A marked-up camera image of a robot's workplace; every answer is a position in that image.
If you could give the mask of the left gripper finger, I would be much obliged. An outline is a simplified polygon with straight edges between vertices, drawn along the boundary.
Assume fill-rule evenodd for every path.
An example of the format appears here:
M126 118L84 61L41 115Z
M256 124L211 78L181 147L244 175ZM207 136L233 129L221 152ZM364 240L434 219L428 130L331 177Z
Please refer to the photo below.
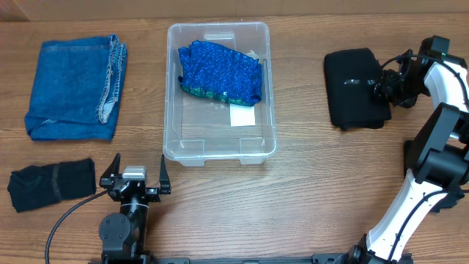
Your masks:
M109 167L104 171L104 173L101 175L100 179L110 179L111 177L118 175L119 174L119 168L120 168L120 160L121 160L121 154L117 153L114 156L114 160L111 162Z
M165 155L162 154L160 158L160 174L159 183L161 188L171 188L169 174L166 169Z

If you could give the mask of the large black garment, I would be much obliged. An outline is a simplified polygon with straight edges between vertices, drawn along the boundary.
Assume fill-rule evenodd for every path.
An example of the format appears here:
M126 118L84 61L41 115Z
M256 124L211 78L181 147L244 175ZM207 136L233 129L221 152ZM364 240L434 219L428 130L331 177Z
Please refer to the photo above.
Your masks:
M368 48L335 51L324 57L323 70L330 121L342 131L382 128L391 119L387 102L375 101L373 89L382 70Z

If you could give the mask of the blue sequin fabric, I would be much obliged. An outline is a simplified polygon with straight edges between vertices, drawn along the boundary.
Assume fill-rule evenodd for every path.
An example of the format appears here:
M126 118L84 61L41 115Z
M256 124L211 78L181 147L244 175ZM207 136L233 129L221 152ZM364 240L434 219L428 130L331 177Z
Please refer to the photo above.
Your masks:
M262 64L239 51L195 40L178 49L182 91L198 98L252 107L262 99Z

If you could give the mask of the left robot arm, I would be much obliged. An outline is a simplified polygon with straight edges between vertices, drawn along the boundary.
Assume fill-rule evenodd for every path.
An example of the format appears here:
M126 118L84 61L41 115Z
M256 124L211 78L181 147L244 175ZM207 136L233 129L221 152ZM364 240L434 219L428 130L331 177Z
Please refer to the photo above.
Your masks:
M100 177L100 187L120 204L119 212L107 215L100 223L103 243L102 263L155 263L155 256L145 249L149 204L160 202L171 193L165 157L160 158L159 186L147 186L145 166L126 166L119 171L121 155Z

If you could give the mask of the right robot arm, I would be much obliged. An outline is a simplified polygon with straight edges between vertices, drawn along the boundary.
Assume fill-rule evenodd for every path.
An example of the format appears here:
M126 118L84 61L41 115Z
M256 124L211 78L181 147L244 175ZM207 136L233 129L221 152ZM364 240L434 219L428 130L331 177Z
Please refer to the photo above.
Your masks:
M397 71L382 69L372 90L378 102L410 108L420 94L431 97L434 111L417 136L405 142L405 179L380 222L337 263L411 263L403 250L430 212L454 207L465 196L468 147L468 66L449 54L449 39L434 35L395 57Z

